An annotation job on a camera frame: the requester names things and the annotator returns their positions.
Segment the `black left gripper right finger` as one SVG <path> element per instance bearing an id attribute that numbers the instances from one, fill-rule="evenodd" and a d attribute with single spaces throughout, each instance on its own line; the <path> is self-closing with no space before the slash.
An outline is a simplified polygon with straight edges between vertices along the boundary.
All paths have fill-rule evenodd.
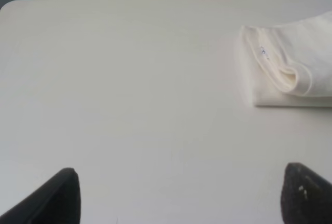
<path id="1" fill-rule="evenodd" d="M 289 163 L 281 191 L 284 223 L 331 223 L 331 183 L 301 163 Z"/>

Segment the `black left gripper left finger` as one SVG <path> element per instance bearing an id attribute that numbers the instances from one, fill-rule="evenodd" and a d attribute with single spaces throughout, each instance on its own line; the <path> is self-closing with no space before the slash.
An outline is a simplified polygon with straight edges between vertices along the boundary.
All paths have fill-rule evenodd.
<path id="1" fill-rule="evenodd" d="M 80 223 L 79 177 L 64 168 L 36 191 L 1 215 L 1 223 Z"/>

